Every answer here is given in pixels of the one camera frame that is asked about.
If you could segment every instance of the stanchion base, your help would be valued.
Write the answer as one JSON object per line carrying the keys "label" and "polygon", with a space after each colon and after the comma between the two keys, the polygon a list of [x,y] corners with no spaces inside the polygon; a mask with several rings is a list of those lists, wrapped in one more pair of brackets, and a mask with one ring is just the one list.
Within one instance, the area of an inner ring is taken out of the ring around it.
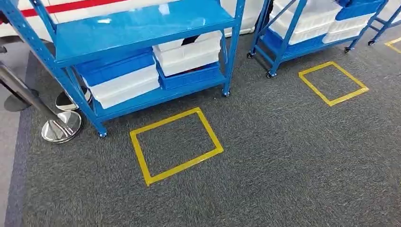
{"label": "stanchion base", "polygon": [[48,120],[42,128],[42,137],[48,142],[52,143],[65,143],[74,138],[82,125],[81,116],[74,111],[66,111],[57,114],[57,116],[66,123],[71,129],[72,133],[66,135],[53,120]]}
{"label": "stanchion base", "polygon": [[[39,95],[39,92],[37,90],[31,89],[31,92],[35,96]],[[23,111],[30,106],[31,106],[30,103],[22,101],[21,99],[15,97],[15,95],[10,95],[4,102],[4,109],[10,112]]]}

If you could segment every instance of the yellow tape square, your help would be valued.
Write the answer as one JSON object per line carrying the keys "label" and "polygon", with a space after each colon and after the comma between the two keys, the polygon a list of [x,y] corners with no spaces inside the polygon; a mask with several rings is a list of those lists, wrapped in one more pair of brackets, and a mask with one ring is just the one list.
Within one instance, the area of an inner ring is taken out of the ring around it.
{"label": "yellow tape square", "polygon": [[[137,134],[145,132],[145,131],[148,131],[148,130],[151,130],[151,129],[154,129],[154,128],[157,128],[159,126],[162,126],[164,124],[173,122],[175,120],[178,120],[180,118],[189,116],[191,114],[198,114],[198,117],[200,118],[200,121],[202,122],[203,126],[205,127],[208,135],[210,136],[210,138],[211,138],[211,140],[212,140],[212,142],[213,142],[213,144],[215,145],[216,148],[211,150],[211,151],[209,151],[209,152],[207,152],[207,153],[205,153],[205,154],[203,154],[203,155],[201,155],[201,156],[199,156],[199,157],[196,157],[196,158],[194,158],[192,160],[189,160],[189,161],[187,161],[187,162],[185,162],[185,163],[183,163],[181,165],[178,165],[178,166],[176,166],[176,167],[174,167],[172,169],[169,169],[169,170],[164,171],[164,172],[162,172],[160,174],[157,174],[156,176],[151,176],[150,172],[149,172],[149,169],[148,169],[148,165],[146,164],[145,158],[143,156],[142,149],[140,148],[139,141],[137,139]],[[172,175],[174,175],[174,174],[176,174],[176,173],[178,173],[180,171],[183,171],[183,170],[185,170],[185,169],[187,169],[187,168],[189,168],[189,167],[191,167],[193,165],[196,165],[199,162],[202,162],[202,161],[204,161],[204,160],[206,160],[206,159],[208,159],[210,157],[213,157],[216,154],[219,154],[219,153],[223,152],[223,147],[221,146],[219,140],[217,139],[217,137],[214,134],[211,126],[209,125],[208,120],[206,120],[205,115],[203,115],[202,110],[199,107],[196,107],[196,108],[193,108],[191,110],[185,111],[183,113],[177,114],[175,116],[166,118],[166,119],[161,120],[159,122],[147,125],[145,127],[142,127],[142,128],[139,128],[139,129],[135,129],[135,130],[130,132],[130,136],[131,136],[132,144],[134,146],[134,150],[135,150],[135,153],[137,155],[138,162],[139,162],[139,165],[140,165],[140,168],[142,170],[143,177],[145,179],[145,183],[146,183],[147,186],[149,186],[151,183],[163,180],[163,179],[165,179],[165,178],[167,178],[169,176],[172,176]]]}
{"label": "yellow tape square", "polygon": [[398,43],[399,41],[401,41],[401,37],[398,38],[398,39],[394,39],[393,41],[386,42],[384,45],[390,47],[391,49],[395,50],[398,53],[401,53],[400,49],[398,49],[395,46],[393,46],[394,43]]}
{"label": "yellow tape square", "polygon": [[[350,93],[350,94],[348,94],[348,95],[342,96],[342,97],[337,98],[337,99],[334,99],[334,100],[329,100],[328,98],[326,98],[326,96],[324,96],[312,83],[310,83],[310,82],[305,78],[305,75],[308,74],[308,73],[310,73],[310,72],[314,72],[314,71],[316,71],[316,70],[323,69],[324,67],[327,67],[327,66],[330,66],[330,65],[336,67],[338,70],[340,70],[342,73],[344,73],[347,77],[349,77],[351,80],[353,80],[355,83],[357,83],[357,84],[361,87],[361,89],[358,89],[358,90],[356,90],[356,91],[354,91],[354,92],[352,92],[352,93]],[[334,106],[334,105],[336,105],[336,104],[338,104],[338,103],[344,102],[345,100],[348,100],[348,99],[350,99],[350,98],[352,98],[352,97],[355,97],[355,96],[357,96],[357,95],[360,95],[360,94],[362,94],[362,93],[364,93],[364,92],[367,92],[367,91],[369,90],[361,81],[359,81],[358,79],[356,79],[355,77],[353,77],[349,72],[347,72],[347,71],[346,71],[345,69],[343,69],[340,65],[338,65],[337,63],[335,63],[335,62],[333,62],[333,61],[330,61],[330,62],[321,64],[321,65],[312,67],[312,68],[310,68],[310,69],[304,70],[304,71],[302,71],[302,72],[299,72],[298,75],[299,75],[299,77],[300,77],[300,78],[301,78],[301,79],[302,79],[302,80],[303,80],[318,96],[320,96],[320,98],[322,98],[323,101],[324,101],[325,103],[327,103],[329,106]]]}

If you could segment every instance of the metal pole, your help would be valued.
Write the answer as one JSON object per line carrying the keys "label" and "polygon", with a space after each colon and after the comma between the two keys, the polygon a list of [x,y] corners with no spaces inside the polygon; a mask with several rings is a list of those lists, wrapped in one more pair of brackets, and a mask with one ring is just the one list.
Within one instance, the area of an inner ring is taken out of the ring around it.
{"label": "metal pole", "polygon": [[56,115],[43,101],[32,94],[31,90],[14,73],[0,62],[0,77],[14,85],[17,92],[27,102],[43,113],[49,120],[42,128],[42,136],[45,140],[55,143],[64,143],[71,140],[79,131],[82,123],[80,115],[73,111],[67,111]]}

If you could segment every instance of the caster wheel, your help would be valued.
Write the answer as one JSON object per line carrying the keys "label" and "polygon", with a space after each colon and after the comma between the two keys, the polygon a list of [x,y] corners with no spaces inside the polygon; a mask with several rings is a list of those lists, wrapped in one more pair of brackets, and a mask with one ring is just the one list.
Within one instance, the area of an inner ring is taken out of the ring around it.
{"label": "caster wheel", "polygon": [[277,75],[276,73],[271,74],[270,72],[266,72],[266,77],[267,77],[268,79],[273,78],[273,77],[275,77],[276,75]]}
{"label": "caster wheel", "polygon": [[223,96],[226,97],[226,98],[229,97],[230,96],[230,92],[228,91],[227,93],[223,93]]}
{"label": "caster wheel", "polygon": [[101,137],[101,138],[104,138],[104,137],[106,137],[107,136],[107,132],[106,133],[99,133],[99,136]]}

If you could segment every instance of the white surface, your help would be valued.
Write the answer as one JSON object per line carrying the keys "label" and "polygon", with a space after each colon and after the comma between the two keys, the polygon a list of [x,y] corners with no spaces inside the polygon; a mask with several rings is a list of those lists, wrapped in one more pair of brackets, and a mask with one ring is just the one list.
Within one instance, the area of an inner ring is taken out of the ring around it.
{"label": "white surface", "polygon": [[183,59],[182,61],[162,66],[164,75],[168,77],[180,72],[184,72],[203,65],[217,62],[219,52],[220,52],[220,47],[217,50],[206,52],[203,53],[202,55],[193,58]]}
{"label": "white surface", "polygon": [[[236,0],[220,0],[221,6],[232,16],[235,16]],[[241,33],[247,34],[254,31],[255,23],[263,7],[263,0],[246,0],[244,15],[242,17]],[[224,30],[226,37],[231,36],[231,28]]]}
{"label": "white surface", "polygon": [[[401,5],[401,0],[389,0],[377,17],[384,21],[388,21],[390,17],[393,16],[395,11],[397,11],[400,5]],[[400,20],[401,20],[401,13],[398,14],[398,16],[392,22],[395,23]]]}
{"label": "white surface", "polygon": [[[275,0],[273,11],[270,15],[274,18],[290,1],[291,0]],[[296,0],[294,4],[279,17],[287,29],[294,17],[294,12],[298,3],[299,0]],[[302,11],[294,32],[303,32],[332,23],[341,9],[342,7],[332,0],[309,0]]]}
{"label": "white surface", "polygon": [[363,25],[366,26],[369,19],[373,15],[375,15],[375,13],[362,15],[359,17],[353,17],[353,18],[349,18],[349,19],[345,19],[345,20],[336,20],[331,25],[329,32],[335,33],[335,32],[340,32],[340,31],[348,30],[348,29],[355,28],[355,27],[360,27]]}
{"label": "white surface", "polygon": [[88,86],[85,79],[84,82],[93,97],[106,109],[158,88],[158,78],[154,64],[95,86]]}
{"label": "white surface", "polygon": [[362,25],[359,27],[355,27],[355,28],[351,28],[348,30],[344,30],[344,31],[339,31],[339,32],[329,32],[327,33],[327,35],[323,38],[323,43],[324,44],[328,44],[331,42],[335,42],[337,40],[342,40],[342,39],[347,39],[347,38],[351,38],[354,36],[357,36],[361,33],[362,29],[365,27],[366,25]]}
{"label": "white surface", "polygon": [[[314,37],[323,35],[329,31],[329,28],[331,26],[331,23],[329,22],[328,24],[312,28],[310,30],[302,31],[302,32],[294,32],[289,40],[290,45],[294,45],[297,43],[300,43],[302,41],[312,39]],[[277,34],[281,36],[282,39],[284,39],[288,27],[281,22],[281,19],[278,18],[270,27],[271,30],[275,31]]]}
{"label": "white surface", "polygon": [[220,50],[220,40],[222,34],[220,32],[214,35],[213,38],[187,44],[184,46],[179,46],[177,48],[160,51],[157,46],[153,47],[153,51],[160,62],[162,67],[166,65],[175,64],[177,62],[184,61],[185,59],[194,58],[202,55],[203,53],[208,53],[214,50]]}

